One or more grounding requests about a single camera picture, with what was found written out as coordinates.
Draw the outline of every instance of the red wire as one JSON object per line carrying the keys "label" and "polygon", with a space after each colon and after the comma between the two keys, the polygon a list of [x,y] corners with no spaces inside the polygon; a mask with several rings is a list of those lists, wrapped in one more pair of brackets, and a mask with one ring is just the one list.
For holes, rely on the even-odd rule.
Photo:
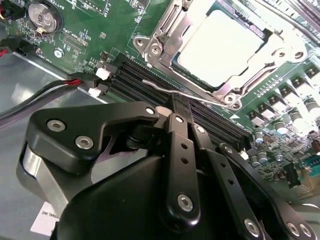
{"label": "red wire", "polygon": [[75,80],[68,80],[68,81],[64,81],[66,84],[68,85],[80,85],[82,83],[81,80],[79,79],[75,79]]}
{"label": "red wire", "polygon": [[4,50],[0,51],[0,58],[1,58],[3,55],[7,54],[8,52],[9,52],[9,51],[8,51],[7,49],[4,49]]}

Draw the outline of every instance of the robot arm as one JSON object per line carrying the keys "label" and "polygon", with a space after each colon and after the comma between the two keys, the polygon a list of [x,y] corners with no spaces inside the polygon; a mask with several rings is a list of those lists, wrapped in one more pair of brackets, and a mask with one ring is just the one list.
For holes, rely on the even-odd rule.
{"label": "robot arm", "polygon": [[[51,239],[317,239],[232,146],[213,145],[190,109],[174,109],[131,102],[31,116],[17,176],[60,216]],[[92,183],[102,152],[137,149],[147,156]]]}

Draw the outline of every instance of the screw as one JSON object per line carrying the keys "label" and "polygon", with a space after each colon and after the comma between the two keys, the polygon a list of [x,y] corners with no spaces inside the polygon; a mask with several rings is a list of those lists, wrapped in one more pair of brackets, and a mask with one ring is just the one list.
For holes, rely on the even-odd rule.
{"label": "screw", "polygon": [[296,228],[295,225],[293,225],[291,222],[288,222],[288,223],[287,223],[287,226],[288,226],[290,232],[291,232],[293,235],[295,235],[295,236],[297,236],[297,237],[300,236],[300,233],[299,233],[299,231],[298,231],[298,229]]}
{"label": "screw", "polygon": [[176,116],[175,120],[177,120],[179,123],[183,123],[184,122],[184,120],[179,116]]}
{"label": "screw", "polygon": [[305,225],[303,225],[303,224],[300,224],[299,226],[300,226],[302,232],[303,232],[305,235],[307,235],[309,238],[311,238],[312,234],[311,234],[310,230],[309,230]]}
{"label": "screw", "polygon": [[244,225],[245,225],[246,229],[249,231],[249,233],[251,233],[252,236],[254,236],[256,238],[258,238],[260,236],[259,228],[252,220],[247,218],[246,220],[244,220]]}
{"label": "screw", "polygon": [[62,132],[66,129],[66,125],[59,120],[50,120],[47,122],[47,127],[54,132]]}
{"label": "screw", "polygon": [[60,48],[56,48],[54,50],[54,55],[56,58],[60,59],[65,55],[65,53]]}
{"label": "screw", "polygon": [[94,146],[94,141],[88,136],[78,136],[75,145],[80,149],[89,150]]}
{"label": "screw", "polygon": [[227,96],[224,97],[224,101],[227,104],[231,104],[235,100],[235,96],[232,94],[228,94]]}
{"label": "screw", "polygon": [[147,107],[145,110],[148,114],[151,114],[151,115],[155,114],[155,111],[153,109],[151,109],[150,107]]}
{"label": "screw", "polygon": [[178,204],[180,208],[185,212],[191,212],[194,209],[194,204],[190,197],[184,194],[178,196]]}
{"label": "screw", "polygon": [[225,147],[225,150],[226,150],[228,153],[232,154],[232,149],[231,149],[230,147],[226,146],[226,147]]}
{"label": "screw", "polygon": [[151,45],[151,52],[152,52],[153,55],[159,56],[161,54],[161,52],[162,52],[162,48],[161,48],[161,46],[159,44],[154,43],[154,44]]}
{"label": "screw", "polygon": [[196,129],[198,129],[198,131],[202,134],[206,132],[202,126],[197,126]]}

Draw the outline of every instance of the white label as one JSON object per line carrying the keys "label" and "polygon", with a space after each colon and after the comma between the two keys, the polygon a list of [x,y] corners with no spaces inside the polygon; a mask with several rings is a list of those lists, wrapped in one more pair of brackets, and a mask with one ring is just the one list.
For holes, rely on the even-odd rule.
{"label": "white label", "polygon": [[50,203],[45,202],[30,229],[31,232],[51,236],[55,229],[56,222],[59,221],[55,210]]}
{"label": "white label", "polygon": [[240,117],[238,115],[232,115],[229,119],[239,119]]}

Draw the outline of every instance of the cpu socket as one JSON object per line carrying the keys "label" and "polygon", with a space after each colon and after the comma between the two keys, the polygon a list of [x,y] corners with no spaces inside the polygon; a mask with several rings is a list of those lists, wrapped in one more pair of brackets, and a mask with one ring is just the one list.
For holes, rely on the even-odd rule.
{"label": "cpu socket", "polygon": [[231,110],[282,64],[307,57],[293,27],[259,28],[227,0],[172,0],[152,36],[137,35],[133,44],[149,67]]}

